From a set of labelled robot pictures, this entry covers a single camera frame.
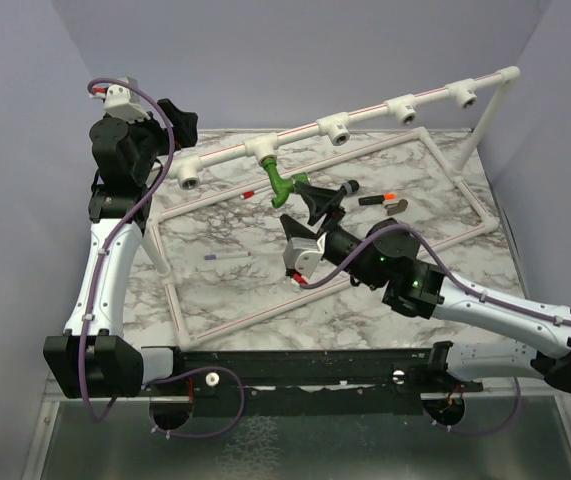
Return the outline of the green plastic water faucet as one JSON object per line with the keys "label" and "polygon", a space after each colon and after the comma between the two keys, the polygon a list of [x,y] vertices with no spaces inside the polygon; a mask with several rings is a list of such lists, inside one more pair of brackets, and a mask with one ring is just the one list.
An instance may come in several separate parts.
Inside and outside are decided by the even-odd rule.
{"label": "green plastic water faucet", "polygon": [[260,166],[267,174],[274,193],[271,199],[271,205],[275,209],[282,207],[288,201],[289,196],[296,192],[297,183],[309,183],[309,178],[306,173],[296,173],[290,178],[283,178],[278,172],[277,159],[274,156],[268,156],[262,159]]}

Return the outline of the white PVC pipe rack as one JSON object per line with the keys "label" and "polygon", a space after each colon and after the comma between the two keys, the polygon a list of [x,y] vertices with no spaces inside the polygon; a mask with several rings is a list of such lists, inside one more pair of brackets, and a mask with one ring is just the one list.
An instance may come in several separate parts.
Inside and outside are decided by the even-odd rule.
{"label": "white PVC pipe rack", "polygon": [[[435,250],[442,251],[480,235],[491,234],[499,227],[498,219],[484,207],[481,200],[476,197],[470,186],[463,180],[462,171],[466,163],[471,158],[473,149],[478,145],[497,110],[502,105],[507,93],[512,87],[513,81],[516,80],[519,75],[519,69],[515,66],[511,66],[476,79],[468,78],[427,92],[403,95],[386,100],[381,104],[353,112],[335,113],[317,119],[310,124],[290,130],[264,133],[241,143],[221,148],[216,151],[184,156],[174,161],[172,166],[169,168],[168,177],[170,179],[176,179],[181,188],[192,190],[199,186],[199,174],[207,168],[241,158],[254,158],[257,162],[262,162],[268,158],[275,159],[280,148],[317,136],[326,137],[333,146],[341,147],[350,139],[349,129],[353,127],[353,125],[366,120],[389,116],[394,118],[400,125],[405,126],[407,129],[379,142],[289,170],[285,172],[283,176],[288,178],[292,175],[303,172],[311,173],[322,168],[332,167],[342,162],[356,159],[361,155],[372,154],[404,142],[415,140],[420,141],[424,143],[440,167],[444,170],[448,180],[450,180],[453,186],[460,191],[464,198],[466,198],[470,207],[480,218],[479,225],[459,235],[449,237],[434,246]],[[425,127],[412,126],[412,123],[416,119],[416,108],[418,106],[452,98],[455,100],[458,107],[466,109],[473,105],[477,100],[475,92],[478,89],[487,87],[495,87],[496,91],[493,94],[489,105],[483,112],[476,129],[471,135],[471,138],[465,143],[463,151],[456,161],[449,162],[446,159]],[[169,303],[169,310],[172,319],[174,320],[177,328],[178,345],[180,347],[188,349],[208,340],[218,339],[226,334],[231,334],[235,331],[248,328],[262,321],[271,319],[279,314],[290,312],[297,307],[303,307],[313,301],[321,300],[333,294],[337,294],[349,287],[348,280],[337,281],[317,290],[310,291],[289,302],[283,302],[246,318],[228,322],[219,328],[215,328],[201,335],[195,335],[189,331],[188,323],[181,311],[179,296],[176,290],[176,279],[169,273],[169,260],[165,254],[159,226],[164,221],[190,213],[199,208],[237,198],[240,194],[250,190],[258,190],[260,188],[267,187],[270,185],[270,182],[270,179],[266,179],[247,183],[245,185],[230,188],[210,197],[168,208],[151,216],[151,237],[146,240],[144,244],[146,246],[155,246],[157,248],[157,252],[163,259],[162,264],[158,267],[158,272],[165,280],[170,281],[170,283],[165,286],[166,297]]]}

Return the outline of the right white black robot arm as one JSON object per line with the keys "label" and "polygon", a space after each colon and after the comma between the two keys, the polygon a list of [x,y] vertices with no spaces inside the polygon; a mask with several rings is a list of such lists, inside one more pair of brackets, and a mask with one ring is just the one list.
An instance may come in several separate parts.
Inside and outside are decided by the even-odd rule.
{"label": "right white black robot arm", "polygon": [[444,343],[424,367],[426,383],[446,391],[488,377],[541,379],[571,394],[571,306],[537,303],[486,288],[449,270],[427,241],[394,219],[375,224],[363,239],[344,230],[344,197],[357,182],[336,190],[297,181],[309,211],[301,224],[282,215],[288,240],[287,276],[305,290],[341,273],[352,286],[382,290],[382,303],[407,318],[458,322],[503,336],[495,344]]}

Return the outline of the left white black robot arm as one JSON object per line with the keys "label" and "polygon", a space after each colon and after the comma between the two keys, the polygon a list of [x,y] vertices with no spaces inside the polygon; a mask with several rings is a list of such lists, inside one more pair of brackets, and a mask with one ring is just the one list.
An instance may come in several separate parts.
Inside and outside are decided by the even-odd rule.
{"label": "left white black robot arm", "polygon": [[171,395],[185,385],[186,371],[174,362],[171,347],[136,349],[124,339],[123,311],[134,256],[144,239],[151,208],[147,179],[171,144],[197,143],[197,116],[161,99],[171,128],[152,117],[128,123],[111,114],[89,132],[97,171],[88,206],[91,242],[81,290],[59,336],[46,338],[43,355],[68,398],[135,397],[153,383]]}

